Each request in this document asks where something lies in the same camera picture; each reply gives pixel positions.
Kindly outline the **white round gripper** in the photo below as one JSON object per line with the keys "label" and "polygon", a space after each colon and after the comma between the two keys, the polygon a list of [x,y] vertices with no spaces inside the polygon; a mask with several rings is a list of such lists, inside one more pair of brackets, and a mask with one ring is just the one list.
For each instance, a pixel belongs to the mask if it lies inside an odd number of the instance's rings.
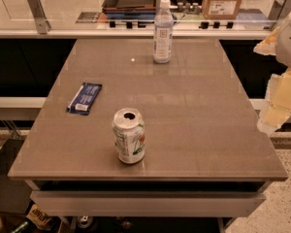
{"label": "white round gripper", "polygon": [[262,55],[276,54],[276,60],[288,66],[282,75],[271,75],[259,113],[257,128],[272,134],[291,117],[291,12],[253,51]]}

